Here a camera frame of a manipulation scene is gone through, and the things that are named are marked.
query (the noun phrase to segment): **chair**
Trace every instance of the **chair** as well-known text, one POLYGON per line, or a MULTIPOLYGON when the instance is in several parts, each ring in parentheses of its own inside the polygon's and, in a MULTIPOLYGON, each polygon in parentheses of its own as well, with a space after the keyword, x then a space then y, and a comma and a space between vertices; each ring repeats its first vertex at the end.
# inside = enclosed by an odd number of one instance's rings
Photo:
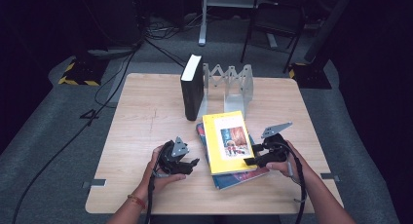
POLYGON ((241 62, 244 62, 246 44, 251 39, 252 31, 265 32, 290 39, 284 50, 272 49, 289 54, 283 70, 285 73, 304 29, 304 2, 305 0, 254 0, 241 62))

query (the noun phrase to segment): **book cover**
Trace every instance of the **book cover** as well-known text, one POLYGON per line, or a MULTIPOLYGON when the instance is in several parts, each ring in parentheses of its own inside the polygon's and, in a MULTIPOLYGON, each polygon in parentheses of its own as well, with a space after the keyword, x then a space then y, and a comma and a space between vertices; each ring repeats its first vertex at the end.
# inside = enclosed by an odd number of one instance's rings
POLYGON ((244 158, 253 158, 241 111, 203 116, 210 172, 213 175, 255 170, 244 158))
POLYGON ((204 98, 204 65, 201 56, 191 55, 180 77, 185 116, 195 121, 204 98))
MULTIPOLYGON (((207 139, 204 131, 204 123, 199 123, 196 126, 197 134, 200 137, 204 153, 206 155, 206 161, 209 163, 209 159, 207 156, 207 139)), ((251 137, 249 137, 249 140, 251 143, 253 143, 253 140, 251 137)), ((215 184, 215 187, 219 190, 226 189, 233 187, 237 184, 241 184, 244 182, 247 182, 253 178, 262 176, 269 172, 270 170, 267 168, 257 168, 256 170, 252 171, 246 171, 246 172, 235 172, 235 173, 225 173, 225 174, 218 174, 218 175, 213 175, 213 183, 215 184)))

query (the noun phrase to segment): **blue book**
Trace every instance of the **blue book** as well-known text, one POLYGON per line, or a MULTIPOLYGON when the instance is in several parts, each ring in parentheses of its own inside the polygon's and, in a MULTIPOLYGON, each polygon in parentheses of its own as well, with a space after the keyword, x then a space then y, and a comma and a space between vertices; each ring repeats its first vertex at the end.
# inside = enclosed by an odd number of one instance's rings
MULTIPOLYGON (((209 163, 208 156, 207 156, 207 139, 204 131, 204 124, 199 123, 196 126, 197 134, 200 137, 201 143, 203 145, 204 153, 206 155, 206 161, 209 163)), ((253 140, 251 136, 249 136, 249 140, 251 144, 253 144, 253 140)), ((256 170, 245 171, 245 172, 235 172, 235 173, 225 173, 225 174, 218 174, 212 175, 213 182, 215 187, 219 190, 233 187, 237 184, 247 182, 253 178, 262 176, 269 172, 267 168, 257 168, 256 170)))

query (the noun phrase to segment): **bracelet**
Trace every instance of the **bracelet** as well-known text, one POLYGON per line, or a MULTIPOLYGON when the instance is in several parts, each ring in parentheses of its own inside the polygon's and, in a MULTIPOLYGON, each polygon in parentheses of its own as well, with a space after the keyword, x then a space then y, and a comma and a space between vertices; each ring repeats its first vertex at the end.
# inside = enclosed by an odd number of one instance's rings
POLYGON ((134 195, 128 195, 128 198, 131 198, 131 200, 138 205, 142 206, 143 209, 146 209, 146 204, 143 200, 141 200, 139 197, 134 196, 134 195))

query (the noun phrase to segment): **person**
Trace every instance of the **person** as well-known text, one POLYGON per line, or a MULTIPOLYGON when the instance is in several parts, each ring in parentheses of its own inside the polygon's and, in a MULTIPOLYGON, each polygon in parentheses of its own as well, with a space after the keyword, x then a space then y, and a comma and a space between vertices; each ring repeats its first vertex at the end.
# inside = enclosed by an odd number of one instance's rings
MULTIPOLYGON (((312 168, 307 164, 305 159, 300 155, 300 153, 294 148, 294 146, 286 140, 291 150, 294 151, 295 155, 300 159, 303 166, 304 179, 306 183, 306 189, 308 196, 313 204, 316 218, 320 224, 323 223, 343 223, 351 224, 356 223, 352 216, 343 209, 343 207, 338 203, 335 197, 331 194, 328 188, 324 185, 319 176, 313 171, 312 168)), ((152 173, 152 169, 156 163, 159 152, 162 146, 154 149, 152 154, 152 159, 148 163, 145 172, 143 173, 142 180, 136 189, 131 193, 131 195, 125 200, 125 202, 119 207, 119 209, 111 216, 108 220, 108 224, 113 223, 124 223, 124 224, 136 224, 139 219, 140 212, 145 208, 145 203, 148 197, 148 184, 149 178, 152 173)), ((293 176, 296 181, 298 179, 297 167, 292 155, 289 154, 289 161, 293 168, 293 176)), ((289 177, 287 162, 282 163, 268 163, 266 165, 268 169, 278 170, 284 176, 289 177)), ((186 178, 185 174, 173 174, 169 177, 162 177, 155 179, 155 189, 154 194, 160 193, 168 184, 183 180, 186 178)), ((163 223, 166 218, 176 218, 175 223, 216 223, 217 217, 212 215, 154 215, 154 220, 151 223, 163 223)), ((225 220, 224 216, 220 217, 219 223, 229 223, 225 220)), ((263 223, 263 221, 257 221, 256 219, 251 219, 251 223, 263 223)))

